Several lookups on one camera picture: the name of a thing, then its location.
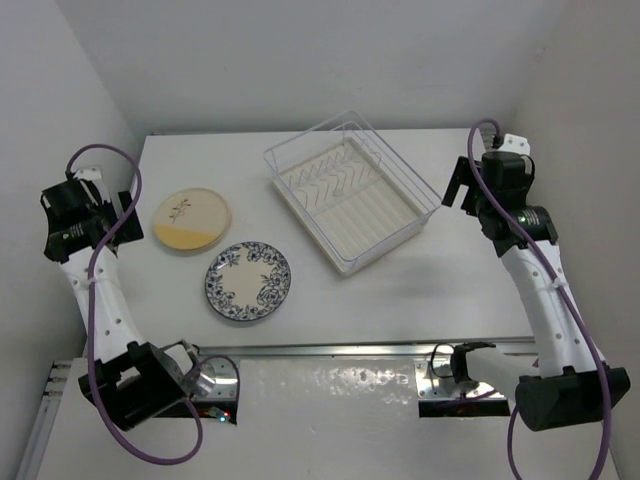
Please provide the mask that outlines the tan plate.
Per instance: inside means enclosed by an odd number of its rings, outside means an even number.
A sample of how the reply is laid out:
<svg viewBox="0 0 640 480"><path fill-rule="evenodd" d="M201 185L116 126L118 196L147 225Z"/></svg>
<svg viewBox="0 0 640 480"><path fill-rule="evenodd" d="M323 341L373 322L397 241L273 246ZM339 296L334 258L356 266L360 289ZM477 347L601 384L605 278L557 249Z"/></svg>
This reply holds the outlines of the tan plate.
<svg viewBox="0 0 640 480"><path fill-rule="evenodd" d="M228 231L231 220L231 209L219 193L194 187L163 200L152 216L151 228L164 246L191 252L217 243Z"/></svg>

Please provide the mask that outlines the black patterned plate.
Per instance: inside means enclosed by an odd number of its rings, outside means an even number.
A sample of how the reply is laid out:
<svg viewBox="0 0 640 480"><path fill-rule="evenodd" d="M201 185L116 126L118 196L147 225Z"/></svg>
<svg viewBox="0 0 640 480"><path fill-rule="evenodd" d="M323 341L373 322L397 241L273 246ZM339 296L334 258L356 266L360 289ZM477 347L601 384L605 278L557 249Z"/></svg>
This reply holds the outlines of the black patterned plate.
<svg viewBox="0 0 640 480"><path fill-rule="evenodd" d="M291 281L290 265L278 249L247 241L215 257L205 274L204 291L209 305L223 318L252 322L283 304Z"/></svg>

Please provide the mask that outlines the red blue floral plate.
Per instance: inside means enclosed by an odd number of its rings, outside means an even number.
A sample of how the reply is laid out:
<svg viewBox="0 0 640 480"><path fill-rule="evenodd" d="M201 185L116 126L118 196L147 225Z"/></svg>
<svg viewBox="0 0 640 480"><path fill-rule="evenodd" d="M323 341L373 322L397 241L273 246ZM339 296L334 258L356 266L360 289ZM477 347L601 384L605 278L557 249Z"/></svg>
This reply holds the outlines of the red blue floral plate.
<svg viewBox="0 0 640 480"><path fill-rule="evenodd" d="M220 325L224 325L225 327L228 327L231 329L248 329L248 328L257 328L264 324L270 325L272 323L272 318L270 316L267 316L264 318L250 320L250 321L236 321L236 320L231 320L231 319L222 317L218 320L218 323Z"/></svg>

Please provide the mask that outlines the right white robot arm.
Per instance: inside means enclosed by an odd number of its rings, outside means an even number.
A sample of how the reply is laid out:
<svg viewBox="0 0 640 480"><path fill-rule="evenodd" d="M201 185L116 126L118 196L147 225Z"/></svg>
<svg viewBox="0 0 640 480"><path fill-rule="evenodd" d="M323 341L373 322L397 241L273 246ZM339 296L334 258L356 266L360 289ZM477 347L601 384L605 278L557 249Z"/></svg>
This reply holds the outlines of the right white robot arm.
<svg viewBox="0 0 640 480"><path fill-rule="evenodd" d="M490 384L530 430L543 431L604 420L631 382L624 368L591 354L566 304L557 231L544 207L527 202L534 178L534 162L513 152L459 157L442 203L451 206L467 186L461 208L479 220L516 285L538 355L537 366L519 367L491 343L463 343L451 356L453 379Z"/></svg>

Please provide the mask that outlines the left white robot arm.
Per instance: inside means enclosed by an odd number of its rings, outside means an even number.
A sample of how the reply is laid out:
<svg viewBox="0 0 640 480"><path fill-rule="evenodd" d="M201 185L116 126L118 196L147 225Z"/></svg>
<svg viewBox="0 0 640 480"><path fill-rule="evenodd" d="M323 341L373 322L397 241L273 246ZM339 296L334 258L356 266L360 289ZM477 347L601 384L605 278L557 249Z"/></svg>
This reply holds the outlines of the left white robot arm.
<svg viewBox="0 0 640 480"><path fill-rule="evenodd" d="M119 281L119 246L144 237L138 217L131 215L113 239L99 244L118 217L96 172L80 173L44 190L40 203L48 221L44 255L67 277L94 341L90 363L109 419L129 431L188 398L194 380L167 348L143 339Z"/></svg>

